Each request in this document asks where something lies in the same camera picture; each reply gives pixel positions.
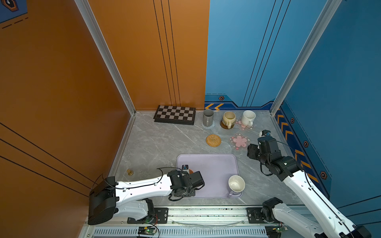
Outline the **pink flower coaster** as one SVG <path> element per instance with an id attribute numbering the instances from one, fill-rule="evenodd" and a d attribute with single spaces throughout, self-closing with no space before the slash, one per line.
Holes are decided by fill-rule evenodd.
<path id="1" fill-rule="evenodd" d="M 253 128 L 254 128 L 253 126 L 248 127 L 248 126 L 243 125 L 241 120 L 236 121 L 235 126 L 242 131 L 253 130 Z"/>
<path id="2" fill-rule="evenodd" d="M 251 140 L 249 137 L 242 135 L 241 133 L 236 133 L 234 136 L 229 137 L 229 142 L 233 150 L 247 149 L 250 145 Z"/>

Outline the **white ceramic mug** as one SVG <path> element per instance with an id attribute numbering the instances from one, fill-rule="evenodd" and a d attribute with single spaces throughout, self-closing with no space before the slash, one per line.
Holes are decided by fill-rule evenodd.
<path id="1" fill-rule="evenodd" d="M 242 125 L 246 127 L 252 127 L 255 118 L 256 118 L 256 114 L 254 111 L 246 110 L 243 112 L 241 123 Z"/>

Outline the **light blue woven coaster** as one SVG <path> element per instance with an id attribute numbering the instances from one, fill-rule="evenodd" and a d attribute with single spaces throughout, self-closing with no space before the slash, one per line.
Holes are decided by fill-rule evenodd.
<path id="1" fill-rule="evenodd" d="M 207 126 L 205 126 L 205 125 L 202 124 L 202 127 L 203 127 L 204 129 L 210 130 L 210 129 L 212 129 L 212 128 L 215 127 L 215 124 L 212 124 L 212 125 L 209 126 L 209 127 L 207 127 Z"/>

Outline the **tan rattan round coaster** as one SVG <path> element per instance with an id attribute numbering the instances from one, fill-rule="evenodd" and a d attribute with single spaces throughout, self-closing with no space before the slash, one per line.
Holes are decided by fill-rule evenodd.
<path id="1" fill-rule="evenodd" d="M 222 140 L 220 136 L 211 134 L 206 137 L 205 142 L 210 147 L 218 147 L 221 144 Z"/>

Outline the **grey metal cup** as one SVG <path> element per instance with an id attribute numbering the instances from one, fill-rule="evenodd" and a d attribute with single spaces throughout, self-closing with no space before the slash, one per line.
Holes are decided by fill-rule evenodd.
<path id="1" fill-rule="evenodd" d="M 203 125 L 207 127 L 211 126 L 212 124 L 214 124 L 213 119 L 214 119 L 214 112 L 212 110 L 206 109 L 203 111 L 203 118 L 202 118 Z"/>

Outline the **yellow ceramic mug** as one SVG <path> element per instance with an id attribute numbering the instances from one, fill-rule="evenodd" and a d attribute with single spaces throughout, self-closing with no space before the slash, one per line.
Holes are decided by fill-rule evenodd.
<path id="1" fill-rule="evenodd" d="M 223 120 L 224 124 L 230 128 L 236 122 L 236 115 L 230 111 L 225 112 L 223 117 L 222 117 L 222 120 Z"/>

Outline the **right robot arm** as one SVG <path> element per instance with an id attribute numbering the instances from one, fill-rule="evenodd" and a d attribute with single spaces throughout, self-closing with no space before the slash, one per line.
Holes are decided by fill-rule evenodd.
<path id="1" fill-rule="evenodd" d="M 270 131 L 263 130 L 258 144 L 248 146 L 247 156 L 266 166 L 269 175 L 275 175 L 301 199 L 316 221 L 300 215 L 282 200 L 274 197 L 263 203 L 261 214 L 268 223 L 283 223 L 305 238 L 370 238 L 364 226 L 355 225 L 344 216 L 321 192 L 290 156 L 282 156 L 278 141 Z"/>

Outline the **brown wooden round coaster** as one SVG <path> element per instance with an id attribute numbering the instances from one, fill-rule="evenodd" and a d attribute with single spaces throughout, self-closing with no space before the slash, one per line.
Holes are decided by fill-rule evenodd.
<path id="1" fill-rule="evenodd" d="M 224 124 L 223 120 L 220 121 L 220 126 L 225 129 L 225 130 L 230 130 L 234 127 L 234 125 L 232 125 L 230 128 L 227 127 L 227 125 Z"/>

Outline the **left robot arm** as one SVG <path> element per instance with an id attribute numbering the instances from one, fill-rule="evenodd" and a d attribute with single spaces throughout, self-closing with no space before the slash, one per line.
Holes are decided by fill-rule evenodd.
<path id="1" fill-rule="evenodd" d="M 195 196 L 205 186 L 199 171 L 192 174 L 176 167 L 168 173 L 163 168 L 156 178 L 138 181 L 116 181 L 114 176 L 104 178 L 89 193 L 88 225 L 103 224 L 113 217 L 127 217 L 139 222 L 156 217 L 151 197 L 168 197 L 179 201 Z"/>

